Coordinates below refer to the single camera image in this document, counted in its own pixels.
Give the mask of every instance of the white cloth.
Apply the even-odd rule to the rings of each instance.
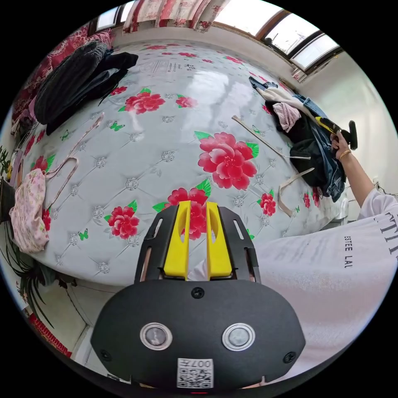
[[[375,189],[356,222],[256,247],[261,282],[294,308],[306,345],[290,371],[305,372],[353,341],[379,308],[398,263],[398,203]],[[206,280],[206,261],[188,275]]]

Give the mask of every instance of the clothes pile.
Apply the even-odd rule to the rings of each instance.
[[[50,135],[87,102],[105,98],[134,66],[138,56],[112,55],[105,43],[90,41],[77,48],[47,76],[37,93],[34,114]]]
[[[311,187],[319,187],[322,194],[336,202],[345,188],[346,176],[341,163],[332,153],[330,133],[318,124],[315,117],[327,118],[310,98],[291,96],[287,91],[259,83],[249,77],[252,87],[265,100],[265,106],[274,116],[277,130],[292,141],[291,162]]]

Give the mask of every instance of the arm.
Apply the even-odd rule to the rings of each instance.
[[[332,147],[337,149],[336,159],[340,159],[340,156],[348,151],[349,147],[340,131],[337,133],[337,136],[339,141],[333,139]],[[341,164],[348,178],[352,193],[359,206],[362,207],[366,197],[374,189],[374,185],[351,152],[341,157]]]

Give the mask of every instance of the hand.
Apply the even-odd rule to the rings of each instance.
[[[340,130],[337,132],[337,137],[338,140],[336,138],[336,135],[332,134],[330,136],[330,139],[332,140],[332,148],[337,149],[336,159],[340,159],[340,156],[343,154],[343,152],[349,150],[349,146],[347,144],[347,141],[341,134]]]

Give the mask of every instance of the gold bracelet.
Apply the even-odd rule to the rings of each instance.
[[[340,155],[340,157],[339,157],[339,162],[341,162],[341,158],[342,158],[344,155],[348,154],[348,153],[351,153],[351,150],[350,150],[350,149],[347,149],[345,152],[343,152],[343,153]]]

